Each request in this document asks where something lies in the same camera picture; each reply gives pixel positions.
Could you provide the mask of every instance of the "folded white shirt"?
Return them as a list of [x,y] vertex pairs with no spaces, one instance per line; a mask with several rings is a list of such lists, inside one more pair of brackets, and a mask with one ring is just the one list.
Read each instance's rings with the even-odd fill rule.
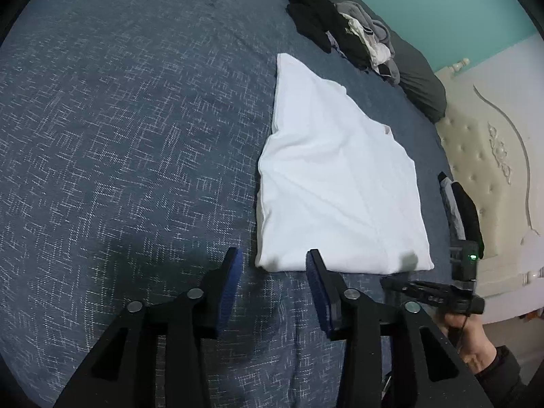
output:
[[319,249],[334,271],[433,268],[414,163],[343,86],[279,54],[272,132],[258,163],[258,267],[304,270]]

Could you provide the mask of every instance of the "clothes on bed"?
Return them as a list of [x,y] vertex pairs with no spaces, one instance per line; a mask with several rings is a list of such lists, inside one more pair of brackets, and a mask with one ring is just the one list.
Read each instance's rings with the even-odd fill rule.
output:
[[452,189],[452,180],[450,180],[444,173],[443,179],[440,181],[440,192],[444,199],[444,205],[446,206],[448,220],[450,221],[452,229],[455,231],[455,237],[460,240],[465,240],[463,221],[461,219],[461,213]]
[[396,66],[393,58],[395,57],[395,50],[391,44],[391,35],[388,28],[380,20],[372,20],[372,18],[366,13],[363,7],[354,1],[343,1],[336,3],[336,9],[342,14],[346,14],[349,17],[355,18],[364,29],[370,30],[376,37],[376,42],[379,45],[387,47],[390,52],[390,58],[383,63],[388,68],[387,74],[391,76],[392,84],[399,84],[401,81],[401,74],[399,68]]
[[336,41],[336,38],[333,37],[333,34],[331,34],[331,32],[329,32],[329,31],[327,31],[325,33],[327,34],[328,40],[331,43],[331,47],[333,47],[336,50],[336,52],[338,52],[340,54],[340,56],[342,58],[347,59],[346,55],[340,50],[340,46],[338,45],[338,42]]
[[289,0],[287,13],[295,22],[297,32],[311,39],[324,52],[331,53],[326,34],[330,32],[350,63],[358,69],[370,67],[368,51],[329,0]]
[[258,168],[256,265],[391,274],[433,268],[413,161],[340,84],[277,57],[273,134]]
[[[362,0],[331,0],[333,3],[354,1],[374,20],[387,26],[374,11]],[[431,121],[436,123],[444,118],[446,99],[445,89],[440,80],[436,77],[431,66],[414,46],[404,41],[394,30],[389,28],[391,41],[395,45],[394,62],[399,69],[402,87],[408,99],[422,111]]]
[[463,186],[450,180],[444,172],[439,174],[442,197],[451,212],[448,216],[458,239],[466,239],[478,243],[478,257],[483,259],[485,246],[480,230],[478,212],[471,197],[464,191]]
[[361,23],[359,23],[358,20],[345,13],[343,13],[342,16],[344,16],[349,23],[352,32],[359,37],[367,48],[368,55],[371,58],[372,69],[379,75],[380,71],[378,66],[385,64],[391,59],[391,51],[386,45],[377,40],[372,29],[361,26]]

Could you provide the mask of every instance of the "pillow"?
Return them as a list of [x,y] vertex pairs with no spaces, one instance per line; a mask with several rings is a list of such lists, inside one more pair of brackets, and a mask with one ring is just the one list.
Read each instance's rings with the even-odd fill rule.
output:
[[358,2],[373,19],[380,20],[391,33],[391,44],[395,48],[395,63],[401,73],[399,85],[408,99],[422,111],[432,123],[444,118],[446,100],[445,89],[434,75],[423,54],[404,41],[393,31],[383,19],[378,17],[362,0],[330,0],[333,3],[342,1]]

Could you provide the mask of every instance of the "patterned bed sheet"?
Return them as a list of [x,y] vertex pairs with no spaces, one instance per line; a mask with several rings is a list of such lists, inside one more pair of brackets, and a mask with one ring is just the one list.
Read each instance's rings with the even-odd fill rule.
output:
[[[15,23],[0,48],[0,353],[40,406],[127,301],[175,297],[230,246],[244,272],[226,332],[204,345],[213,406],[333,406],[343,345],[320,331],[304,273],[253,264],[279,52],[391,126],[436,265],[414,276],[448,279],[434,127],[400,88],[299,35],[286,5],[32,0]],[[379,277],[344,276],[383,299]]]

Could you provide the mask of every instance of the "cream tufted headboard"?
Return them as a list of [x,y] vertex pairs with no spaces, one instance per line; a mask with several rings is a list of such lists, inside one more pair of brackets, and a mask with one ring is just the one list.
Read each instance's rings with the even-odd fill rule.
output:
[[448,102],[445,118],[436,129],[454,179],[478,210],[485,243],[478,281],[485,295],[486,290],[488,294],[497,292],[496,287],[493,291],[492,287],[486,289],[486,283],[519,274],[517,254],[534,228],[530,166],[525,144],[511,118],[477,87],[456,79],[455,72],[467,63],[464,60],[436,73]]

